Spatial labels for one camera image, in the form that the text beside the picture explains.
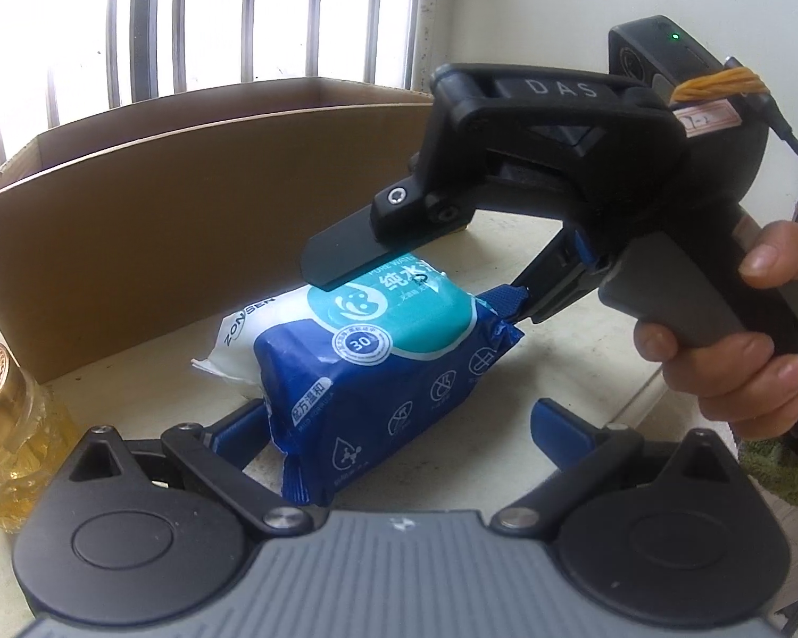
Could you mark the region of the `person right hand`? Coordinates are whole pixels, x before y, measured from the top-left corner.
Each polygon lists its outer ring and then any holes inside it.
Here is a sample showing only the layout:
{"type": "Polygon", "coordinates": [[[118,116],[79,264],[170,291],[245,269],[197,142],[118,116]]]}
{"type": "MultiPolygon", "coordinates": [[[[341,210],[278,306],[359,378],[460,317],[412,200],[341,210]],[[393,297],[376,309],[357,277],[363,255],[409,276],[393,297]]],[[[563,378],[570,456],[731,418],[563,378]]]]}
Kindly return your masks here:
{"type": "MultiPolygon", "coordinates": [[[[756,290],[798,281],[798,223],[762,229],[738,274],[756,290]]],[[[640,321],[633,339],[644,360],[662,366],[669,388],[695,396],[703,418],[728,423],[742,441],[778,438],[798,423],[798,354],[779,356],[768,335],[728,335],[685,349],[663,325],[640,321]]]]}

